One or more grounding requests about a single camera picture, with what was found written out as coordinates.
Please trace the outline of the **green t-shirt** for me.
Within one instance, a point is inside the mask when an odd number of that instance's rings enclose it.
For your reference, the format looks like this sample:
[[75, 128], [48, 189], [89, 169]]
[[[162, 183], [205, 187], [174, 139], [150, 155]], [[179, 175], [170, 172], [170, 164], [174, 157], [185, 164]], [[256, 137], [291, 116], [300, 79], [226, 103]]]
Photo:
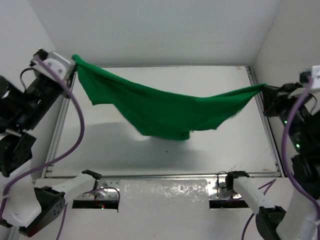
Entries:
[[197, 97], [166, 92], [129, 81], [72, 56], [92, 105], [114, 105], [143, 136], [186, 141], [193, 131], [216, 130], [236, 116], [267, 84]]

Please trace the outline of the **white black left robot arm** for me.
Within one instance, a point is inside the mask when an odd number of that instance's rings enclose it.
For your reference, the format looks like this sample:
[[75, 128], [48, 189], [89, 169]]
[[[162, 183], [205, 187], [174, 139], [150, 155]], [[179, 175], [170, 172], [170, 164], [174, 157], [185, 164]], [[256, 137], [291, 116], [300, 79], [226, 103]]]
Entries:
[[17, 227], [32, 237], [58, 217], [66, 215], [67, 204], [93, 192], [99, 173], [84, 170], [75, 178], [55, 186], [35, 187], [32, 146], [29, 134], [60, 96], [74, 100], [71, 84], [76, 63], [55, 51], [39, 49], [30, 61], [34, 81], [23, 90], [0, 79], [0, 223]]

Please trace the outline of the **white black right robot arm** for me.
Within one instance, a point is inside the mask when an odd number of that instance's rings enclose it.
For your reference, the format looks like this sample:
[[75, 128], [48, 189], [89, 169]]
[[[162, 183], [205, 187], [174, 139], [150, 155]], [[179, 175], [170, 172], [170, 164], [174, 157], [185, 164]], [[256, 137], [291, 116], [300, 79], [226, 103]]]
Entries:
[[312, 81], [262, 89], [264, 115], [278, 117], [284, 126], [280, 159], [293, 186], [287, 209], [268, 201], [245, 171], [225, 177], [225, 188], [241, 195], [264, 240], [320, 238], [320, 114], [305, 106], [313, 90]]

